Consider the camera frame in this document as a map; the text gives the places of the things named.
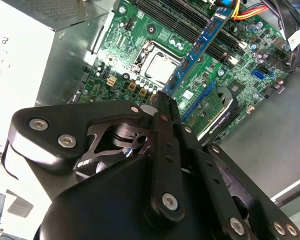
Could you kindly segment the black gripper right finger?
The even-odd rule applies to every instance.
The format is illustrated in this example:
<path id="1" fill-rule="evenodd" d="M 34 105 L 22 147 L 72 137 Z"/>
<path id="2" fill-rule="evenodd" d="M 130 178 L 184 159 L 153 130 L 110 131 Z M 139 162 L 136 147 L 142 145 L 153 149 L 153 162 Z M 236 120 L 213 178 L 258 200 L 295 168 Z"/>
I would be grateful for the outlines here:
<path id="1" fill-rule="evenodd" d="M 208 229 L 214 240 L 300 240 L 300 230 L 216 144 L 201 146 L 181 122 L 174 99 L 170 114 L 181 146 L 182 163 L 191 167 L 206 191 Z"/>

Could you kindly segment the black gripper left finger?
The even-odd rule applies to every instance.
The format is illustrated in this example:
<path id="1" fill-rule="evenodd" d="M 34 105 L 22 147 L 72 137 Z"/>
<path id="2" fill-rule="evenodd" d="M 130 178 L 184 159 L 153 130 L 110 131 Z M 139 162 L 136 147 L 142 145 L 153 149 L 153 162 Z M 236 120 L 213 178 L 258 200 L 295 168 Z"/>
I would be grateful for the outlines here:
<path id="1" fill-rule="evenodd" d="M 52 174 L 110 162 L 74 195 L 89 210 L 144 207 L 149 219 L 176 224 L 185 216 L 176 101 L 159 92 L 154 113 L 129 100 L 38 106 L 17 111 L 11 147 Z"/>

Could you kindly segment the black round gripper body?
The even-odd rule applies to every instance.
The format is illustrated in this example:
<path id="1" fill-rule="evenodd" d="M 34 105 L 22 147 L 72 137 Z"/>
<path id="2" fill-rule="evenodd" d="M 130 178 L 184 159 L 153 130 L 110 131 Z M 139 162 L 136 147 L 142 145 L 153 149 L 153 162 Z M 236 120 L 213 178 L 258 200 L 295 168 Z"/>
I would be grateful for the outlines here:
<path id="1" fill-rule="evenodd" d="M 37 240 L 213 240 L 203 183 L 182 163 L 176 128 L 135 155 L 62 192 Z"/>

